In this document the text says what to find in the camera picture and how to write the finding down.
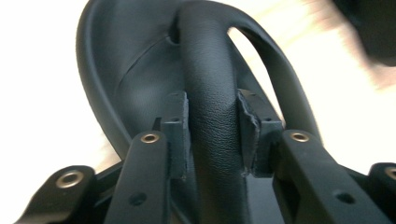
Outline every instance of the white surface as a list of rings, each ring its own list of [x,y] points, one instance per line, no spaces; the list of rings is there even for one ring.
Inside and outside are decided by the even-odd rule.
[[[285,50],[325,147],[340,163],[366,173],[372,163],[396,161],[395,69],[364,57],[328,1],[228,2]],[[101,171],[118,160],[79,80],[75,36],[85,4],[0,2],[0,223],[16,221],[55,171],[79,164]],[[255,74],[264,74],[252,50],[245,54]]]

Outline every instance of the dark blurry object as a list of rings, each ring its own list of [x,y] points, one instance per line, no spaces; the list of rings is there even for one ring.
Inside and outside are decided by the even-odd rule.
[[[396,1],[333,0],[358,31],[366,53],[396,66]]]

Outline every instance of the black plastic part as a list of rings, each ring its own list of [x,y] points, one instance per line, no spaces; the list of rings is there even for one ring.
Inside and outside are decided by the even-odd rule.
[[[367,54],[396,66],[396,1],[333,1],[357,30]]]
[[[169,223],[169,189],[165,135],[154,131],[138,134],[122,167],[105,223]]]
[[[190,157],[189,102],[184,91],[176,91],[166,98],[161,119],[161,131],[166,135],[171,152],[171,178],[186,178]]]
[[[391,223],[314,135],[283,132],[273,158],[286,223]]]
[[[94,170],[69,166],[53,174],[36,192],[16,223],[85,223],[94,202]]]
[[[368,193],[396,223],[396,163],[377,163],[368,175]]]
[[[247,173],[270,177],[270,151],[280,141],[282,120],[268,98],[261,98],[252,91],[239,90],[238,103],[241,147]]]

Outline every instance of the table surface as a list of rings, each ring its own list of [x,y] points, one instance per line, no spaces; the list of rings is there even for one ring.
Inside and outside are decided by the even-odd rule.
[[[284,50],[302,82],[324,146],[341,164],[367,173],[396,160],[396,69],[368,59],[331,1],[220,1],[255,18]],[[18,219],[55,171],[89,165],[103,171],[120,159],[98,125],[82,88],[75,53],[86,1],[0,3],[0,223]],[[230,32],[265,90],[257,53]],[[271,99],[274,94],[267,91]]]

